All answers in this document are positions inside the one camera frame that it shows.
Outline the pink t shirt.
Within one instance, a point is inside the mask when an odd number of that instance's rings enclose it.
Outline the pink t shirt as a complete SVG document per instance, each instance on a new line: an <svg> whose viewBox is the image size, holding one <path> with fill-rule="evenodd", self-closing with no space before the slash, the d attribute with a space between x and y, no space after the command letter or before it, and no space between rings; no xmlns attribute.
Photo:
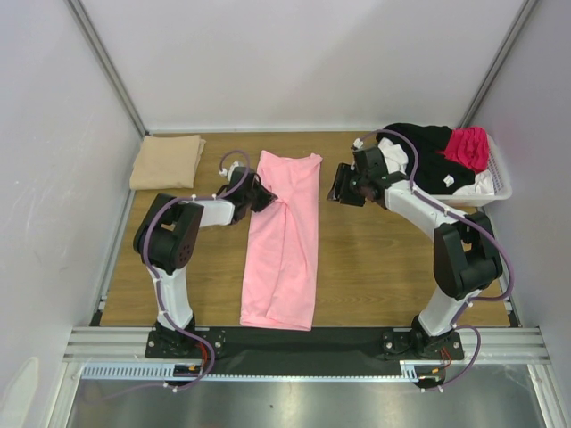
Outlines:
<svg viewBox="0 0 571 428"><path fill-rule="evenodd" d="M319 263L322 158L261 152L257 173L277 199L251 215L240 311L243 326L309 331Z"/></svg>

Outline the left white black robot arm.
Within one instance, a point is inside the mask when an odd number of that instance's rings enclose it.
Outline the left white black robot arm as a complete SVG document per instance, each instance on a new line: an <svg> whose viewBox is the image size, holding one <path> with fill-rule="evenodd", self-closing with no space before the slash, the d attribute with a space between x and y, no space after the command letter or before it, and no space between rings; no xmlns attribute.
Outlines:
<svg viewBox="0 0 571 428"><path fill-rule="evenodd" d="M158 307L145 349L148 358L188 358L195 347L207 348L196 333L186 286L186 267L200 230L234 225L247 212L259 213L277 200L249 167L238 164L226 175L228 183L212 196L159 193L137 229L133 248L153 280Z"/></svg>

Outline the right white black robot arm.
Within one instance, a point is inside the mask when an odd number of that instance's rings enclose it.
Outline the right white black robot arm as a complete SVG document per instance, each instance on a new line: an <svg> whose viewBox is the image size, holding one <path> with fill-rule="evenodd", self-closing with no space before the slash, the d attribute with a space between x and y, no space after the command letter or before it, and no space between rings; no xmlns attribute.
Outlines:
<svg viewBox="0 0 571 428"><path fill-rule="evenodd" d="M376 148L359 149L338 165L327 198L351 206L373 202L407 219L433 243L436 289L402 339L383 341L384 354L434 358L451 339L461 314L503 273L492 226L482 213L468 215L391 173Z"/></svg>

